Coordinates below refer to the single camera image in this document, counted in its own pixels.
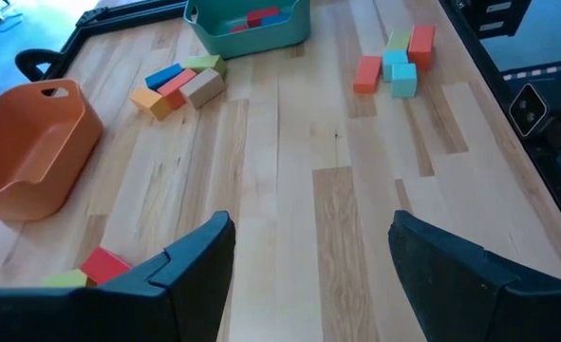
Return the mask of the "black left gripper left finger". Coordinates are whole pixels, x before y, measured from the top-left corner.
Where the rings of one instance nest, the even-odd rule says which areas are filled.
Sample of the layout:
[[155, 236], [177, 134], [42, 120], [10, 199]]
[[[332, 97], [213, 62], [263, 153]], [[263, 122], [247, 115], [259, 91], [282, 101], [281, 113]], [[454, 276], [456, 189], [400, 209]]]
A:
[[130, 271], [76, 298], [78, 341], [215, 341], [232, 279], [235, 226], [215, 212]]

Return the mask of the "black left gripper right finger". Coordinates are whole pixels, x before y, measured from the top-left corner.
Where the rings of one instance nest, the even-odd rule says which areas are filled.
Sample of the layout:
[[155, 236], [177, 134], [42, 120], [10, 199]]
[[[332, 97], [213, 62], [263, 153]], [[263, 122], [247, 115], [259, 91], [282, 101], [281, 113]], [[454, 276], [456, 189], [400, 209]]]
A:
[[398, 278], [429, 341], [561, 342], [561, 279], [398, 210]]

